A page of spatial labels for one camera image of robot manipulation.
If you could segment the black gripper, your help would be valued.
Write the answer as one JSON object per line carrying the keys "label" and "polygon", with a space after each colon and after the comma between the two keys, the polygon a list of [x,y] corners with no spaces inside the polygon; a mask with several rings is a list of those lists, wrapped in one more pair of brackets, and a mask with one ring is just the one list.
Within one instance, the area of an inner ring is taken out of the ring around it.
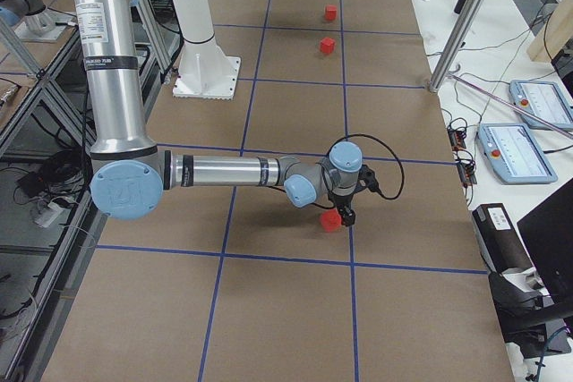
{"label": "black gripper", "polygon": [[341,224],[352,226],[355,224],[355,212],[351,208],[354,196],[364,190],[381,193],[376,174],[368,165],[362,165],[352,173],[330,166],[328,175],[328,198],[340,214]]}

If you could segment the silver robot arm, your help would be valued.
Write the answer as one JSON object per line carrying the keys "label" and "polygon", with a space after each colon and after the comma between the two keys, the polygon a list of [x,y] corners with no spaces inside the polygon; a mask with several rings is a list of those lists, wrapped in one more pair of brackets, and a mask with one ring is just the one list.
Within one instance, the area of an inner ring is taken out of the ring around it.
{"label": "silver robot arm", "polygon": [[98,209],[135,219],[177,186],[280,186],[298,208],[326,197],[342,224],[352,225],[353,197],[380,189],[352,142],[334,143],[314,164],[295,157],[206,157],[158,149],[146,130],[131,1],[74,0],[97,132],[90,148],[90,193]]}
{"label": "silver robot arm", "polygon": [[75,16],[49,9],[43,0],[1,0],[1,18],[16,35],[29,42],[55,42],[75,27]]}

